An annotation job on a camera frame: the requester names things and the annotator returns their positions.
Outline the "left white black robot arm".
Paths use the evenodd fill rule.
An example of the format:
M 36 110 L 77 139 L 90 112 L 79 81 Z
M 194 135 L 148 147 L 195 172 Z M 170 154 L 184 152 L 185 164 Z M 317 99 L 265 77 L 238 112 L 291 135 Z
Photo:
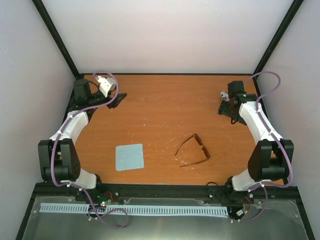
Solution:
M 45 182 L 58 187 L 86 189 L 86 195 L 96 202 L 104 195 L 104 188 L 98 185 L 101 179 L 82 169 L 75 144 L 98 108 L 114 109 L 127 94 L 119 93 L 119 84 L 113 75 L 98 75 L 95 79 L 98 82 L 96 92 L 91 91 L 89 80 L 75 81 L 64 122 L 49 139 L 41 140 L 37 149 L 40 173 Z

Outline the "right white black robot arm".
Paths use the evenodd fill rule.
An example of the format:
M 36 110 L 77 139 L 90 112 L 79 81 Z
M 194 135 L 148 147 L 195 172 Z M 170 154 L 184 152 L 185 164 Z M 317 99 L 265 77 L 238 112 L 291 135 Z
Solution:
M 265 184 L 290 177 L 294 144 L 271 125 L 257 95 L 247 93 L 243 81 L 237 80 L 228 83 L 227 91 L 221 92 L 220 96 L 218 114 L 229 117 L 232 125 L 247 126 L 255 142 L 246 170 L 227 179 L 226 196 L 233 198 L 239 192 L 250 193 Z

